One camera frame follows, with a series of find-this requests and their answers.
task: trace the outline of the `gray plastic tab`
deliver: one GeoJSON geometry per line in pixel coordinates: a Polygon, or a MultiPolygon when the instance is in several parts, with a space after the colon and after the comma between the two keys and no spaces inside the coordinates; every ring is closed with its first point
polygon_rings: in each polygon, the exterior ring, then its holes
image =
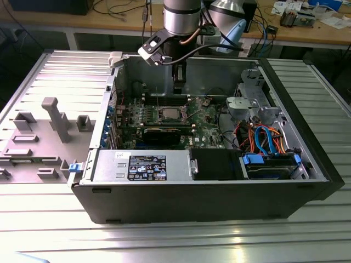
{"type": "Polygon", "coordinates": [[[44,157],[42,159],[43,164],[45,165],[61,165],[61,158],[60,156],[53,156],[53,157],[44,157]]]}
{"type": "Polygon", "coordinates": [[[88,115],[79,115],[77,118],[77,127],[80,132],[91,132],[93,131],[92,129],[92,123],[90,121],[90,118],[88,115]]]}
{"type": "Polygon", "coordinates": [[[33,152],[31,149],[7,149],[5,156],[31,156],[33,152]]]}
{"type": "Polygon", "coordinates": [[[70,136],[67,132],[66,124],[62,120],[61,114],[57,109],[58,100],[55,97],[45,97],[42,102],[42,108],[47,110],[53,126],[55,127],[61,142],[67,143],[70,140],[70,136]]]}
{"type": "Polygon", "coordinates": [[[33,135],[15,135],[12,138],[14,143],[21,143],[21,142],[38,142],[39,137],[35,134],[33,135]]]}
{"type": "Polygon", "coordinates": [[[31,132],[32,129],[29,123],[34,123],[36,120],[30,112],[19,112],[14,118],[13,123],[20,132],[31,132]]]}
{"type": "Polygon", "coordinates": [[[62,172],[62,174],[64,175],[64,177],[66,177],[68,179],[68,177],[70,176],[70,171],[68,170],[70,166],[68,165],[66,160],[62,161],[62,164],[60,166],[60,170],[62,172]]]}
{"type": "Polygon", "coordinates": [[[50,178],[58,178],[59,174],[55,170],[55,168],[39,168],[37,175],[41,179],[50,179],[50,178]]]}
{"type": "Polygon", "coordinates": [[[0,168],[0,179],[8,179],[11,174],[4,168],[0,168]]]}

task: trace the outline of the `warning label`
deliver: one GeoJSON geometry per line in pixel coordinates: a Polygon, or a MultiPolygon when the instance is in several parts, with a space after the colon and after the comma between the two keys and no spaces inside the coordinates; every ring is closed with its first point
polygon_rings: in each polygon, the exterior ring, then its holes
{"type": "Polygon", "coordinates": [[[166,156],[130,156],[128,180],[167,180],[166,156]]]}

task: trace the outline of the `metal bracket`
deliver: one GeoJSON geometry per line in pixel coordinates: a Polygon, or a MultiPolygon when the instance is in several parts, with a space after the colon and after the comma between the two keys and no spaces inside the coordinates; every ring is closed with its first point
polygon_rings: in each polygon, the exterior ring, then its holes
{"type": "Polygon", "coordinates": [[[190,161],[190,170],[192,174],[197,174],[199,172],[196,159],[190,161]]]}

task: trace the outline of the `power cable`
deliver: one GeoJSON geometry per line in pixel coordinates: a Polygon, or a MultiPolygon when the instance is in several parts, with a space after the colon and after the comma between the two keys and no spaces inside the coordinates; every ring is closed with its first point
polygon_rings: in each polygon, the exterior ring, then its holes
{"type": "Polygon", "coordinates": [[[198,52],[201,49],[204,48],[212,48],[212,47],[219,47],[219,48],[227,48],[227,49],[231,49],[231,50],[236,50],[236,51],[241,51],[241,48],[239,47],[233,47],[232,45],[224,45],[224,44],[209,44],[209,45],[202,45],[198,48],[195,48],[194,50],[192,50],[191,52],[187,53],[186,55],[182,56],[180,59],[177,60],[173,60],[171,62],[161,62],[161,64],[163,66],[169,66],[169,65],[174,65],[177,63],[182,62],[183,60],[189,58],[190,56],[194,55],[196,52],[198,52]]]}

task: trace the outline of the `computer case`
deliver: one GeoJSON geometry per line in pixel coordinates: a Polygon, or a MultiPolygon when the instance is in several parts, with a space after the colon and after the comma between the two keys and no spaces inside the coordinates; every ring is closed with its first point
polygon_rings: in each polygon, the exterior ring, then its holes
{"type": "Polygon", "coordinates": [[[8,0],[14,11],[86,15],[94,0],[8,0]]]}

